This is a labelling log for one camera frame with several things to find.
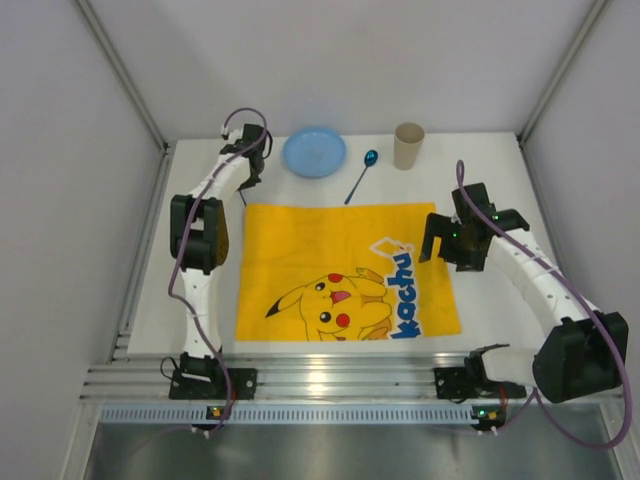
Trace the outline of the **light blue plate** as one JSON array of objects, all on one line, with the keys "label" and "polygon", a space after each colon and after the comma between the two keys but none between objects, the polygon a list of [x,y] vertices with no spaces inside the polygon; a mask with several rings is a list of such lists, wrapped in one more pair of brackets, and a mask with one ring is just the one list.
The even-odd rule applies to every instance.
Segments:
[{"label": "light blue plate", "polygon": [[320,179],[336,173],[344,164],[347,147],[333,129],[307,127],[296,131],[282,148],[284,165],[294,174]]}]

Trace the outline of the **beige paper cup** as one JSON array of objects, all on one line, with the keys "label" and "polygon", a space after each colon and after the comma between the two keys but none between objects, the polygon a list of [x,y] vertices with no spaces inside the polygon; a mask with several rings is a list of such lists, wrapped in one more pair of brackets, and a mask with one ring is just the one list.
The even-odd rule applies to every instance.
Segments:
[{"label": "beige paper cup", "polygon": [[410,170],[420,153],[425,131],[417,123],[405,122],[398,125],[394,132],[394,166],[401,170]]}]

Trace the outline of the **blue metallic spoon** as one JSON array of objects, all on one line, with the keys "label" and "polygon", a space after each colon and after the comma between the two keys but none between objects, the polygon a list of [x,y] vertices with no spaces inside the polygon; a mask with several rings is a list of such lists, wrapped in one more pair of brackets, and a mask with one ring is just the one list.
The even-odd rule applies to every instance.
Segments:
[{"label": "blue metallic spoon", "polygon": [[349,192],[349,194],[347,195],[347,197],[345,198],[343,204],[344,205],[349,205],[355,192],[357,191],[363,177],[365,176],[365,174],[367,173],[367,171],[376,164],[377,160],[379,158],[379,153],[374,150],[368,150],[363,158],[363,164],[364,164],[364,168],[361,172],[361,174],[359,175],[358,179],[356,180],[356,182],[354,183],[351,191]]}]

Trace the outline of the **yellow Pikachu placemat cloth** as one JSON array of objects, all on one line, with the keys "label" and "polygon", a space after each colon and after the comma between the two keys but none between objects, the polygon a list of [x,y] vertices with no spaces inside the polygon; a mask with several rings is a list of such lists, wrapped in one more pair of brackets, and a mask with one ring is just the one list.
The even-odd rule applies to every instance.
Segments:
[{"label": "yellow Pikachu placemat cloth", "polygon": [[420,260],[434,210],[432,203],[250,205],[236,339],[319,343],[460,334],[446,264]]}]

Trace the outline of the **blue metallic fork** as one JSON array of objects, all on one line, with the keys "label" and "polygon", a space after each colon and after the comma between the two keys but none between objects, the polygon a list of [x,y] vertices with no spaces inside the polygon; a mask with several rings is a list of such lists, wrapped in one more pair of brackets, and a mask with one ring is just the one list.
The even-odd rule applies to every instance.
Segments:
[{"label": "blue metallic fork", "polygon": [[245,198],[245,195],[244,195],[244,186],[241,185],[238,188],[238,193],[239,193],[239,196],[240,196],[240,198],[242,200],[242,203],[243,203],[244,207],[246,208],[248,206],[248,202],[247,202],[247,200]]}]

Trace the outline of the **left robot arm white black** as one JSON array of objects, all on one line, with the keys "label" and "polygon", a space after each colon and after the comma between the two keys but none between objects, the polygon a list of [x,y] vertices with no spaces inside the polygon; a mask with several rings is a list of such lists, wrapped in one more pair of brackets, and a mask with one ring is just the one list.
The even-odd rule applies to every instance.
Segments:
[{"label": "left robot arm white black", "polygon": [[183,353],[189,359],[220,357],[222,341],[210,311],[210,296],[230,248],[224,206],[234,193],[260,182],[272,141],[267,128],[256,124],[233,131],[224,127],[222,133],[225,143],[211,171],[189,193],[170,201],[169,247],[174,266],[167,293],[185,309]]}]

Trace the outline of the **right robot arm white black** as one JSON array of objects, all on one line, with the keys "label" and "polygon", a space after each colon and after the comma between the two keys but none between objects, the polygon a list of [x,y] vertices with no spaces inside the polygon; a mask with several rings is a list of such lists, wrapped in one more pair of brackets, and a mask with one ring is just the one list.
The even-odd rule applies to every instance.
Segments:
[{"label": "right robot arm white black", "polygon": [[453,191],[456,213],[426,217],[420,259],[438,256],[458,271],[497,266],[521,294],[538,321],[538,347],[498,343],[465,358],[474,387],[490,391],[500,383],[535,388],[562,403],[622,385],[628,324],[573,294],[559,268],[544,254],[529,223],[515,209],[497,210],[482,183]]}]

